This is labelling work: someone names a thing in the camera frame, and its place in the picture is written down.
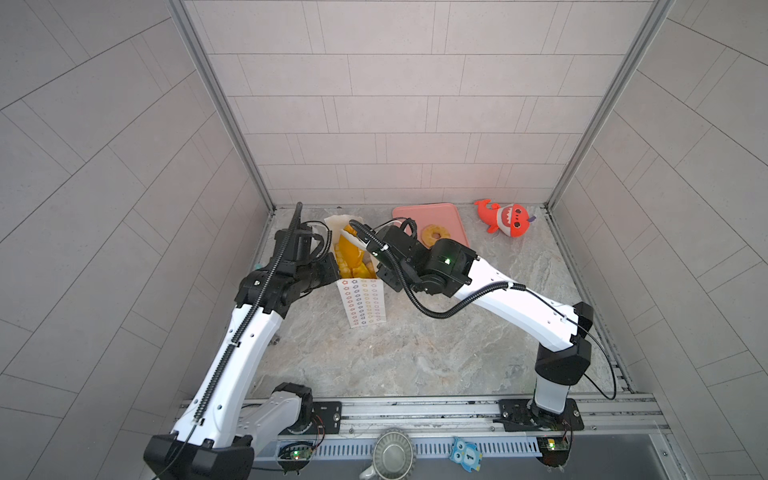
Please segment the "spiral twisted bread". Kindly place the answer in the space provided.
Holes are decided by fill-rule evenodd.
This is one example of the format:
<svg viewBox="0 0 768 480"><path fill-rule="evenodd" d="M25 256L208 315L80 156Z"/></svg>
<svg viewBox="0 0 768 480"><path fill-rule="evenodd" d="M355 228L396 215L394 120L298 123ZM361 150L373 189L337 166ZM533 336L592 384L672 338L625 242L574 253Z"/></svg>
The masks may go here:
<svg viewBox="0 0 768 480"><path fill-rule="evenodd" d="M347 262L344 260L340 253L335 253L334 258L339 269L340 276L343 279L349 279L353 277L353 272Z"/></svg>

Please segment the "white printed paper bag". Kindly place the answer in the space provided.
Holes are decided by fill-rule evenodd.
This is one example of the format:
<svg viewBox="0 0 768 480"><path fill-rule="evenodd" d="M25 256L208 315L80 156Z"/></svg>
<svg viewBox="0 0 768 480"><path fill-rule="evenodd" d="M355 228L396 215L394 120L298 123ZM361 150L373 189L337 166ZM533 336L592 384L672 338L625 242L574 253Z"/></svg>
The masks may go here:
<svg viewBox="0 0 768 480"><path fill-rule="evenodd" d="M337 250L337 243L340 234L346 225L350 225L351 220L359 220L359 217L354 217L352 215L333 215L324 219L324 222L333 232L331 246L333 256L335 253L339 253ZM369 252L365 252L363 263L368 264L369 268L374 272L378 266L378 261ZM376 279L361 279L354 277L343 279L341 277L335 284L340 293L346 317L351 328L366 327L386 322L384 282L379 279L377 275Z"/></svg>

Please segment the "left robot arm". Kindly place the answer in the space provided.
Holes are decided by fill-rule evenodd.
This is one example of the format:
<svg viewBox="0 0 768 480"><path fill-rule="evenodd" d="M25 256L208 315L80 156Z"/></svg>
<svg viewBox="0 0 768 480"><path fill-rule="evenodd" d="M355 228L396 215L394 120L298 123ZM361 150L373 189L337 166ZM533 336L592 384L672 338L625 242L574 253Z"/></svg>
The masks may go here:
<svg viewBox="0 0 768 480"><path fill-rule="evenodd" d="M244 277L223 343L203 383L168 434L151 438L144 461L157 479L246 479L257 453L281 433L315 427L310 388L279 384L237 432L244 400L267 346L290 306L339 280L333 234L293 217L275 235L268 264Z"/></svg>

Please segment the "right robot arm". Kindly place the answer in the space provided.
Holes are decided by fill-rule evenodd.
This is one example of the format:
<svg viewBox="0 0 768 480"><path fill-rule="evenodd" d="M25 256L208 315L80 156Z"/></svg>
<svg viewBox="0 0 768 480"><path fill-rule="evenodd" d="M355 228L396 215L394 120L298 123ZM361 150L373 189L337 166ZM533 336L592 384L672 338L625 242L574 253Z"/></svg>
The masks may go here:
<svg viewBox="0 0 768 480"><path fill-rule="evenodd" d="M350 226L377 259L379 278L393 290L405 292L422 314L447 319L476 305L538 341L533 398L523 417L509 414L503 423L539 430L568 425L569 391L591 364L592 345L587 339L592 326L590 305L571 306L547 299L453 239L442 238L427 248L403 227L374 230L357 220Z"/></svg>

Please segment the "ring donut bread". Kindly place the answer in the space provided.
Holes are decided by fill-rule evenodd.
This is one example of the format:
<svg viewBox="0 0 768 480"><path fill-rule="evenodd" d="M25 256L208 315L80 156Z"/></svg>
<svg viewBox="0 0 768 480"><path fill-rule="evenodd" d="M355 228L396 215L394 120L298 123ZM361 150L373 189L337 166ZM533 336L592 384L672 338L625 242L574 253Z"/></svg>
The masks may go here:
<svg viewBox="0 0 768 480"><path fill-rule="evenodd" d="M450 239L450 232L441 225L427 225L421 232L421 242L427 247L432 248L441 239Z"/></svg>

